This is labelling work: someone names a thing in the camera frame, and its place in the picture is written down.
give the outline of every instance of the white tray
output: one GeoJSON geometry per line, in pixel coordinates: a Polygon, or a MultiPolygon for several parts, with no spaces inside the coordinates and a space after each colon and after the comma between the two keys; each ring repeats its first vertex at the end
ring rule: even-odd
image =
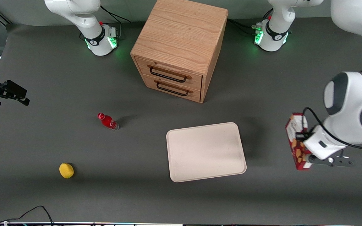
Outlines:
{"type": "Polygon", "coordinates": [[[247,170],[238,126],[233,122],[170,130],[167,151],[174,182],[230,176],[247,170]]]}

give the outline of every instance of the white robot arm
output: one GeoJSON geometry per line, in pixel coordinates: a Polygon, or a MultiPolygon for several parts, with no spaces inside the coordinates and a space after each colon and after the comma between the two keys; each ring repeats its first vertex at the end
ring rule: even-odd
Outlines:
{"type": "MultiPolygon", "coordinates": [[[[362,0],[332,0],[331,13],[338,27],[362,36],[362,0]]],[[[362,144],[362,73],[336,75],[326,85],[324,105],[329,114],[324,127],[316,126],[304,141],[321,160],[346,146],[362,144]]]]}
{"type": "Polygon", "coordinates": [[[45,0],[47,8],[78,27],[88,48],[97,56],[117,47],[115,28],[100,24],[92,14],[100,8],[100,0],[45,0]]]}
{"type": "MultiPolygon", "coordinates": [[[[324,91],[324,105],[329,116],[323,122],[334,137],[353,145],[362,144],[362,73],[336,75],[324,91]]],[[[304,141],[307,149],[319,159],[326,159],[344,149],[346,144],[330,136],[321,126],[304,141]]]]}
{"type": "Polygon", "coordinates": [[[266,51],[276,51],[286,42],[288,29],[296,18],[293,7],[317,6],[323,0],[268,0],[273,6],[271,19],[256,24],[260,29],[255,44],[266,51]]]}

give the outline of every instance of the yellow sponge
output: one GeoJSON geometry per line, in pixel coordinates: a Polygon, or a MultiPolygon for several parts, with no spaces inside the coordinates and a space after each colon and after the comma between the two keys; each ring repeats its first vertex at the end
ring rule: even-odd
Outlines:
{"type": "Polygon", "coordinates": [[[70,164],[62,163],[59,166],[59,173],[63,178],[69,179],[74,175],[74,169],[70,164]]]}

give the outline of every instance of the drawer handle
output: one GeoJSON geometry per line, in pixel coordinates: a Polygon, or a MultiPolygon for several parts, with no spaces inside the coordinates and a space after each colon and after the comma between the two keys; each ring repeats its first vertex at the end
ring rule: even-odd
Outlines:
{"type": "Polygon", "coordinates": [[[178,83],[185,83],[185,81],[187,80],[187,76],[185,76],[183,80],[179,80],[179,79],[176,79],[176,78],[165,76],[164,74],[154,73],[152,70],[153,70],[153,67],[151,67],[151,69],[150,69],[150,72],[151,72],[152,75],[156,75],[156,76],[159,76],[159,77],[162,77],[162,78],[170,79],[170,80],[178,82],[178,83]]]}
{"type": "Polygon", "coordinates": [[[175,91],[172,91],[172,90],[169,90],[169,89],[166,89],[166,88],[163,88],[163,87],[160,87],[159,86],[159,82],[156,82],[157,84],[156,84],[156,87],[158,88],[158,89],[161,89],[161,90],[164,90],[164,91],[167,91],[167,92],[170,92],[170,93],[174,93],[174,94],[177,94],[177,95],[180,95],[180,96],[187,96],[188,95],[188,90],[187,90],[187,93],[179,93],[179,92],[175,92],[175,91]]]}

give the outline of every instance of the wooden drawer cabinet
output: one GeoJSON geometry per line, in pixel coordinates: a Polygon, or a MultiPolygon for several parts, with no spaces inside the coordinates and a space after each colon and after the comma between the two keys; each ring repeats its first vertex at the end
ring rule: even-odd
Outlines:
{"type": "Polygon", "coordinates": [[[203,103],[227,15],[188,0],[157,0],[131,51],[145,85],[203,103]]]}

